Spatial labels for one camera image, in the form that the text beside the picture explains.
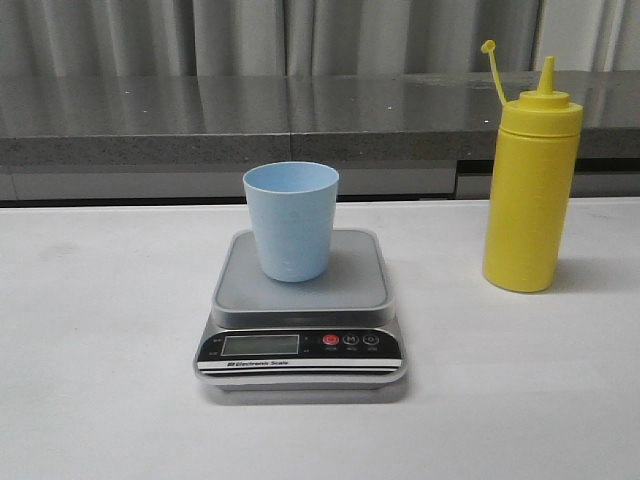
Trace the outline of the grey curtain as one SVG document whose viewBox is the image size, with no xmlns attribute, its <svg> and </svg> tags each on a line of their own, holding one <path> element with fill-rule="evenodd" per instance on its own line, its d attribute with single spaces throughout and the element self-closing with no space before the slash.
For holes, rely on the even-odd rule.
<svg viewBox="0 0 640 480">
<path fill-rule="evenodd" d="M 639 66 L 635 1 L 5 1 L 12 76 L 312 76 Z"/>
</svg>

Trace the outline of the grey stone counter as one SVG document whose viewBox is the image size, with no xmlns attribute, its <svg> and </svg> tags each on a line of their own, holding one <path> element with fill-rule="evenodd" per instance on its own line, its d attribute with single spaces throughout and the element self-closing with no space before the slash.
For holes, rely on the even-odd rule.
<svg viewBox="0 0 640 480">
<path fill-rule="evenodd" d="M 245 171 L 325 163 L 351 201 L 488 195 L 486 73 L 7 77 L 5 204 L 237 203 Z"/>
</svg>

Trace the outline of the light blue plastic cup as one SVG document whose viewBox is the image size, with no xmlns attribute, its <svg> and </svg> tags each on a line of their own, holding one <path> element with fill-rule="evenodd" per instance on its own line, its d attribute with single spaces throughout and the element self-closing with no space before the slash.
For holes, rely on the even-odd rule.
<svg viewBox="0 0 640 480">
<path fill-rule="evenodd" d="M 313 162 L 255 167 L 243 185 L 263 272 L 303 282 L 328 266 L 339 173 Z"/>
</svg>

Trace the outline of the yellow squeeze bottle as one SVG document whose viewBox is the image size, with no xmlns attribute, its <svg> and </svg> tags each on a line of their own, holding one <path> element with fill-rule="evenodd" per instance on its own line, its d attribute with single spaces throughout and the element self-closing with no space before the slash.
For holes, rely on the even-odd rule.
<svg viewBox="0 0 640 480">
<path fill-rule="evenodd" d="M 502 105 L 483 275 L 508 291 L 539 292 L 554 281 L 584 109 L 556 89 L 552 56 L 536 89 L 507 99 L 495 48 L 492 40 L 481 47 Z"/>
</svg>

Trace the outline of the silver electronic kitchen scale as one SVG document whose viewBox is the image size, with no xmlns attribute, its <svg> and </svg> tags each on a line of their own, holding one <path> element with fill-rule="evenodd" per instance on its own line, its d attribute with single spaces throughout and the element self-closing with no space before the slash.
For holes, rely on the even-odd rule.
<svg viewBox="0 0 640 480">
<path fill-rule="evenodd" d="M 262 271 L 254 235 L 230 244 L 193 368 L 223 391 L 377 390 L 406 374 L 377 236 L 336 229 L 327 269 L 304 282 Z"/>
</svg>

